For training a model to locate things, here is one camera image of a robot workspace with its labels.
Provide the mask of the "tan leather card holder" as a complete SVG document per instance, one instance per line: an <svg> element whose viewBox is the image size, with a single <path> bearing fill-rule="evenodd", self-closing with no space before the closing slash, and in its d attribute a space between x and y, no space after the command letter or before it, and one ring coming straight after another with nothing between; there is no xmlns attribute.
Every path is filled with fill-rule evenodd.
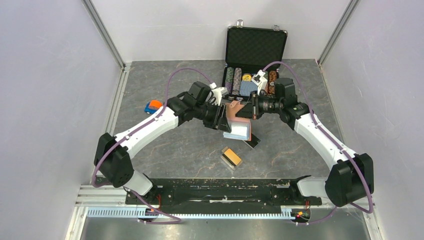
<svg viewBox="0 0 424 240"><path fill-rule="evenodd" d="M249 118L237 117L236 114L245 107L239 101L233 100L226 103L226 119L230 126L229 132L224 132L226 139L250 141L252 139L251 120Z"/></svg>

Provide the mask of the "black credit card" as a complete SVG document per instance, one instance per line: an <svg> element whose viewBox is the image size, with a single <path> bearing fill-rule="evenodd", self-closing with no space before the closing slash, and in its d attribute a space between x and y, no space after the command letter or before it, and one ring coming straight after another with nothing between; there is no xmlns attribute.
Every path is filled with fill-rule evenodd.
<svg viewBox="0 0 424 240"><path fill-rule="evenodd" d="M254 149L261 142L261 140L252 133L250 140L244 140L243 142L246 143L250 148Z"/></svg>

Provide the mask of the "clear acrylic card box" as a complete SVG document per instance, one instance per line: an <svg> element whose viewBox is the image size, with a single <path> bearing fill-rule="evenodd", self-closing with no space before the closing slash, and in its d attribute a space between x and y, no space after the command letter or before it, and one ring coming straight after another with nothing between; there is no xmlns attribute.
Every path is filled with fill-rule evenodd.
<svg viewBox="0 0 424 240"><path fill-rule="evenodd" d="M245 145L246 145L246 147L244 147L243 149L236 149L235 147L229 147L229 146L226 146L226 147L224 147L223 149L225 149L225 148L229 148L229 149L231 149L231 150L233 150L241 159L242 159L242 163L244 162L244 157L245 156L247 156L248 154L249 154L249 152L251 152L252 150L254 150L255 148L251 148L251 147L249 147L246 143L244 143ZM240 165L238 165L238 166L231 166L231 165L229 165L224 159L223 159L223 157L222 157L222 153L223 153L223 149L221 150L221 153L220 153L220 158L221 158L221 160L223 161L223 163L224 164L226 164L226 166L227 166L227 168L230 170L230 171L235 171L237 168L239 168L240 167L240 165L242 164L240 164Z"/></svg>

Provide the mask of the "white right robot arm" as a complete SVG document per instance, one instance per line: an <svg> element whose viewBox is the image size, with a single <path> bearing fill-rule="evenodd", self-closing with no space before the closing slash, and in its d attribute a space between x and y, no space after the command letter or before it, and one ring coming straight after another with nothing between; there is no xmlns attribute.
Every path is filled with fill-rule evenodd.
<svg viewBox="0 0 424 240"><path fill-rule="evenodd" d="M313 110L298 101L291 78L278 78L272 97L252 92L237 117L258 120L263 114L278 114L282 122L302 136L323 158L330 172L328 177L304 176L289 189L289 199L302 204L309 197L327 198L335 206L353 204L367 198L372 205L374 166L372 158L358 154L337 139L318 119Z"/></svg>

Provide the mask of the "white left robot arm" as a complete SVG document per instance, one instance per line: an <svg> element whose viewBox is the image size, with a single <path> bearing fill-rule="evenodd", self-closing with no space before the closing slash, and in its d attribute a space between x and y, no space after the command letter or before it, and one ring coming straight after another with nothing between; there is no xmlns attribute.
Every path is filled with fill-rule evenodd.
<svg viewBox="0 0 424 240"><path fill-rule="evenodd" d="M153 203L157 198L155 185L134 170L132 158L160 135L192 119L201 120L206 128L230 132L226 105L221 102L227 94L225 87L196 81L188 91L169 98L157 112L132 128L115 136L104 133L98 140L94 171L101 172L115 188L125 187L138 193L145 204Z"/></svg>

